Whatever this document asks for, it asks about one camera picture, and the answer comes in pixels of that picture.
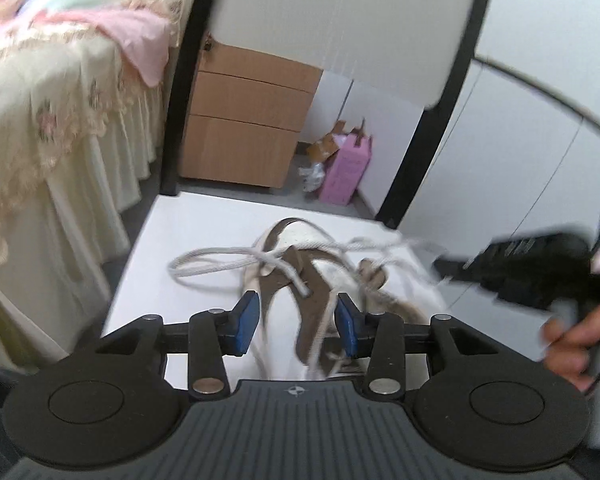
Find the right hand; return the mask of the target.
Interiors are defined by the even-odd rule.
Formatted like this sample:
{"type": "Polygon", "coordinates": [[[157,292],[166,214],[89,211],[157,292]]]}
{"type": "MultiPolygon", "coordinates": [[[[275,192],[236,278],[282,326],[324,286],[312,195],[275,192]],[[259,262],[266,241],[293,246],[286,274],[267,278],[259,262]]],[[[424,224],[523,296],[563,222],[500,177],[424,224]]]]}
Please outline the right hand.
{"type": "Polygon", "coordinates": [[[547,344],[544,365],[579,390],[590,388],[593,378],[585,371],[590,360],[588,348],[600,342],[600,306],[571,328],[558,318],[550,318],[543,325],[541,336],[547,344]]]}

